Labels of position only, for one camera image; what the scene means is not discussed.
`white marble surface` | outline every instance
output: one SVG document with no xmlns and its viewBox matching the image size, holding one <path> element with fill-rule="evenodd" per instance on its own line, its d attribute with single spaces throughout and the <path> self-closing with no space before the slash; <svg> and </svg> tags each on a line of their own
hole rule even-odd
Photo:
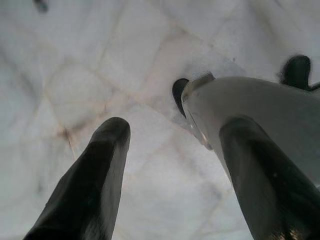
<svg viewBox="0 0 320 240">
<path fill-rule="evenodd" d="M 190 134 L 171 86 L 208 71 L 277 82 L 294 53 L 312 57 L 318 82 L 319 3 L 278 3 L 55 0 L 39 14 L 31 0 L 0 1 L 0 240 L 22 239 L 114 116 L 131 126 L 114 240 L 251 239 L 217 156 Z"/>
</svg>

